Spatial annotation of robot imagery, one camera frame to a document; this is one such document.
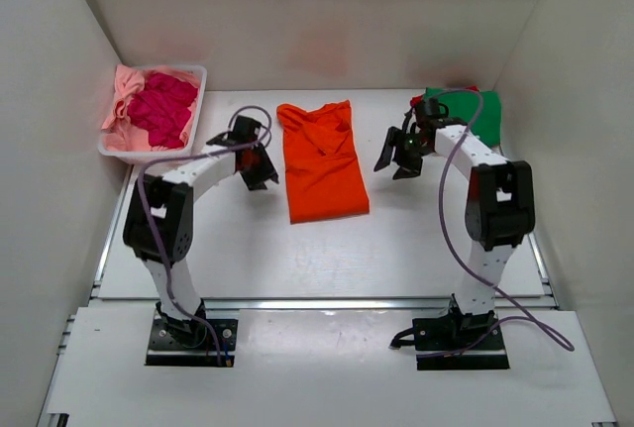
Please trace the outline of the orange t-shirt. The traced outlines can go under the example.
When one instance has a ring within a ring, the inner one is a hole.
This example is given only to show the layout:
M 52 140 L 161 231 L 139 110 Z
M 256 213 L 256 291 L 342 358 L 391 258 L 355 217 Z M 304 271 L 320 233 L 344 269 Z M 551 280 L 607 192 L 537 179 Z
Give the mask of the orange t-shirt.
M 370 199 L 356 152 L 348 100 L 313 111 L 276 109 L 292 224 L 366 215 Z

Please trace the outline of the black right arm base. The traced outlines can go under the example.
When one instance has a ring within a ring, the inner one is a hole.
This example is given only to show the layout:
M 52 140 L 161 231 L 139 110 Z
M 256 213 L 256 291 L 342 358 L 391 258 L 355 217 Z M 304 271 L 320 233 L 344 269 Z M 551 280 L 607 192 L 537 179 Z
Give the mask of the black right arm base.
M 436 317 L 418 317 L 390 341 L 391 350 L 412 347 L 419 372 L 505 371 L 510 368 L 499 319 L 487 308 L 464 313 L 455 299 Z

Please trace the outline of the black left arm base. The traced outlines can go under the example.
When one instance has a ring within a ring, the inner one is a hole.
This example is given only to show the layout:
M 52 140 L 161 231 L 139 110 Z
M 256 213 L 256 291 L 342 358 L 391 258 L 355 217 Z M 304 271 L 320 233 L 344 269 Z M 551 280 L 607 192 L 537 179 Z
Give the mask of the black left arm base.
M 145 365 L 149 367 L 232 368 L 239 320 L 208 318 L 217 339 L 197 321 L 168 317 L 156 304 Z

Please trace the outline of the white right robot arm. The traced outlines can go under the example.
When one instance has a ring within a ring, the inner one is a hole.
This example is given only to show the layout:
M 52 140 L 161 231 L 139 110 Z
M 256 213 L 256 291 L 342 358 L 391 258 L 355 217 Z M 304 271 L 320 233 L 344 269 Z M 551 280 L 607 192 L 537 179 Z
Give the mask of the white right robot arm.
M 446 244 L 466 273 L 453 294 L 460 314 L 444 324 L 445 339 L 456 348 L 466 348 L 479 336 L 476 316 L 486 317 L 494 309 L 503 271 L 515 249 L 535 226 L 532 169 L 524 160 L 508 160 L 482 142 L 471 124 L 450 115 L 449 107 L 436 96 L 421 96 L 410 104 L 403 123 L 390 127 L 375 171 L 397 165 L 393 179 L 421 175 L 423 159 L 429 155 L 445 159 L 439 183 L 441 231 L 448 237 L 444 194 L 449 170 L 456 169 L 468 182 L 465 226 L 472 240 L 465 262 L 453 244 Z

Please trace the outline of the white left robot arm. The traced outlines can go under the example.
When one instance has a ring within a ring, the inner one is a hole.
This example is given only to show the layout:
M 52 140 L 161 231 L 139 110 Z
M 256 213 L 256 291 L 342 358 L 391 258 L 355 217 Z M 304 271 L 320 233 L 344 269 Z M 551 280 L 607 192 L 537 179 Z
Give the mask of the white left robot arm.
M 220 182 L 239 175 L 248 190 L 265 190 L 279 176 L 267 154 L 271 118 L 264 123 L 237 112 L 229 128 L 197 155 L 152 160 L 140 169 L 130 201 L 123 242 L 150 272 L 159 313 L 186 346 L 206 337 L 204 303 L 187 266 L 193 243 L 194 205 Z

